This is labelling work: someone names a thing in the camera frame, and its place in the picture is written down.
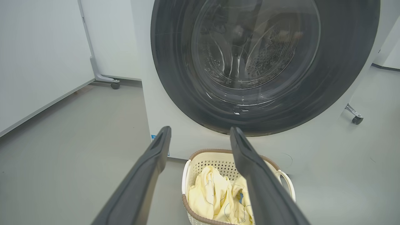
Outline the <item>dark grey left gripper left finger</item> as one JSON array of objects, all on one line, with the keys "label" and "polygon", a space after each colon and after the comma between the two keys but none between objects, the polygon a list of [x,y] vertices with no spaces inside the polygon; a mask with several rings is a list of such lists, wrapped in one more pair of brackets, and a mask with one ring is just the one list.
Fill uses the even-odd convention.
[{"label": "dark grey left gripper left finger", "polygon": [[95,217],[93,225],[147,223],[156,182],[166,166],[171,135],[171,127],[161,128]]}]

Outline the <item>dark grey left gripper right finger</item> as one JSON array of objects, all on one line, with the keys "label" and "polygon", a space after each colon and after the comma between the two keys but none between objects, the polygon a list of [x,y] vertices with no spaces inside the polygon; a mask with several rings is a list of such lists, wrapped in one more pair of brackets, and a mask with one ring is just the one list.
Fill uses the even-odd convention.
[{"label": "dark grey left gripper right finger", "polygon": [[231,127],[230,142],[236,169],[247,182],[255,224],[308,225],[308,219],[295,202],[288,176],[282,173],[290,191],[286,191],[240,128]]}]

